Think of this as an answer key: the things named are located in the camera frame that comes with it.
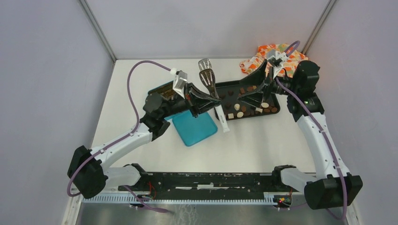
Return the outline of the floral orange cloth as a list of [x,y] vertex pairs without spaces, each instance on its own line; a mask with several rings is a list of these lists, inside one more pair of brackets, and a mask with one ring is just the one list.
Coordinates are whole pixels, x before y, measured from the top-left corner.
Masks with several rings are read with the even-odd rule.
[[[246,75],[251,74],[260,67],[268,52],[270,52],[271,50],[277,50],[282,53],[286,50],[288,46],[288,44],[270,44],[259,46],[257,53],[253,57],[239,63],[241,72]],[[298,64],[303,60],[309,60],[307,56],[300,53],[299,51],[293,51],[293,47],[289,49],[289,53],[291,54],[288,56],[288,60],[284,63],[284,70],[279,72],[279,77],[285,76],[284,72],[286,71],[287,76],[292,78]]]

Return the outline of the steel tongs with white handle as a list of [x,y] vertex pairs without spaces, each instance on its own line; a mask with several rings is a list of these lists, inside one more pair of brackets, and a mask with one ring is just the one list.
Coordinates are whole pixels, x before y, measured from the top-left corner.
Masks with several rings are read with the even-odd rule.
[[[209,59],[201,59],[198,61],[199,67],[199,78],[202,84],[208,89],[209,94],[214,98],[219,98],[218,93],[216,91],[215,86],[215,74],[212,69],[212,64]],[[222,129],[224,133],[230,131],[229,126],[227,124],[226,117],[224,115],[224,111],[222,109],[222,105],[218,105],[215,107],[215,112],[217,113],[219,122],[221,123]]]

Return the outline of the teal tin lid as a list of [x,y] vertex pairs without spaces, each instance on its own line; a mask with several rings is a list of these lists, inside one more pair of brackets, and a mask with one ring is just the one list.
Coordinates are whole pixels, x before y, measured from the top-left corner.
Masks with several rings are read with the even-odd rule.
[[218,128],[209,113],[193,117],[190,111],[173,116],[172,122],[185,146],[191,147],[217,133]]

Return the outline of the black chocolate tray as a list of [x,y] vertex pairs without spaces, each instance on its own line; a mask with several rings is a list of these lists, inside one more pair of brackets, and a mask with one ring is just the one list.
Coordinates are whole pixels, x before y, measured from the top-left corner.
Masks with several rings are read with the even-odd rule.
[[251,86],[243,86],[239,81],[219,82],[216,83],[215,86],[219,98],[222,100],[221,105],[227,121],[229,121],[229,113],[234,114],[234,118],[231,120],[238,120],[277,114],[280,111],[280,105],[275,95],[272,95],[262,103],[260,108],[253,107],[237,100],[237,98],[242,94],[256,89],[256,86],[253,88]]

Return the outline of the teal chocolate tin box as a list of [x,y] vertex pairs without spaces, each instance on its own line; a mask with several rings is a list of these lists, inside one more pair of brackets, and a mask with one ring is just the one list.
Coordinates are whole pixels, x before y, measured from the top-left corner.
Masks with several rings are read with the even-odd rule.
[[185,103],[184,88],[186,82],[174,84],[173,81],[162,84],[152,90],[149,90],[145,102],[153,98],[153,95],[162,96],[168,104],[177,105]]

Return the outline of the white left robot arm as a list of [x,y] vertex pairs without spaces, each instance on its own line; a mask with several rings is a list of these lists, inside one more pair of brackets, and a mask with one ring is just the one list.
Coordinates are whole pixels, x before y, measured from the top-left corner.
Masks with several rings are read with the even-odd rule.
[[67,171],[68,196],[82,195],[90,199],[107,187],[122,185],[131,186],[136,191],[144,190],[147,186],[146,176],[132,165],[113,167],[113,164],[133,150],[161,137],[170,126],[167,117],[189,111],[196,118],[222,102],[214,86],[211,86],[208,94],[193,83],[172,91],[171,97],[157,92],[149,93],[143,106],[144,116],[124,134],[92,149],[83,145],[75,149]]

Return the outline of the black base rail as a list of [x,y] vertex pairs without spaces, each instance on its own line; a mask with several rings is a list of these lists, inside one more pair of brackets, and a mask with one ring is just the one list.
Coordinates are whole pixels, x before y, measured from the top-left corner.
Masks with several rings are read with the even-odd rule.
[[155,200],[262,200],[264,193],[290,193],[269,173],[148,172],[131,186]]

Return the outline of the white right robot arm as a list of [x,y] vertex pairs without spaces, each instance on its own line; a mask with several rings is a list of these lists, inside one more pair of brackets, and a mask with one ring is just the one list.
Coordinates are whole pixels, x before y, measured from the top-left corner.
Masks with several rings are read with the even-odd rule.
[[286,95],[287,107],[303,133],[310,149],[315,176],[301,172],[293,165],[274,168],[271,186],[276,191],[291,187],[304,194],[313,209],[347,208],[363,187],[360,176],[352,175],[341,159],[326,123],[324,108],[315,93],[320,67],[309,60],[301,61],[292,77],[278,77],[276,67],[263,62],[258,69],[240,80],[240,84],[254,90],[242,94],[238,100],[260,106],[273,94]]

